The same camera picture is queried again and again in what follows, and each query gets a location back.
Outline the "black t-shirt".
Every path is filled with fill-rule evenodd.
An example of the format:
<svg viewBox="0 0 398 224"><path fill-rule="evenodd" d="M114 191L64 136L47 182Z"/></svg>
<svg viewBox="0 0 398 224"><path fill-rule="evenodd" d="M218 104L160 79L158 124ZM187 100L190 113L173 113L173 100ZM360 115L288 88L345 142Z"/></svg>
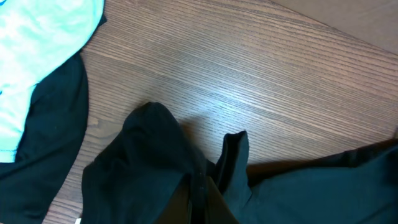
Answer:
<svg viewBox="0 0 398 224"><path fill-rule="evenodd" d="M396 223L397 141L248 177L249 139L227 134L207 160L171 112L147 103L83 172L83 223L154 223L182 180L190 223L205 223L211 177L239 223Z"/></svg>

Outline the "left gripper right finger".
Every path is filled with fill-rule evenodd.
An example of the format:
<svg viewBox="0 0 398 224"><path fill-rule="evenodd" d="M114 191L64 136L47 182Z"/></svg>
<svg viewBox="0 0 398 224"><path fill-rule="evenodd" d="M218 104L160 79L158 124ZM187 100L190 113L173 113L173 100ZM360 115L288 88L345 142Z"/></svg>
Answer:
<svg viewBox="0 0 398 224"><path fill-rule="evenodd" d="M205 205L206 224L238 224L223 196L211 177L206 178L207 195Z"/></svg>

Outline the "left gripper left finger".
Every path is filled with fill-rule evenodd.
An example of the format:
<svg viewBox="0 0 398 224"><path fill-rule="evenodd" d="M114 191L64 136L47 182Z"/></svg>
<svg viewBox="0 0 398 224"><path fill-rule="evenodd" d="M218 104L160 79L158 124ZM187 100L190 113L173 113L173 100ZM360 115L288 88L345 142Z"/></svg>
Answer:
<svg viewBox="0 0 398 224"><path fill-rule="evenodd" d="M190 201L190 188L182 180L171 196L163 212L155 224L190 224L192 205Z"/></svg>

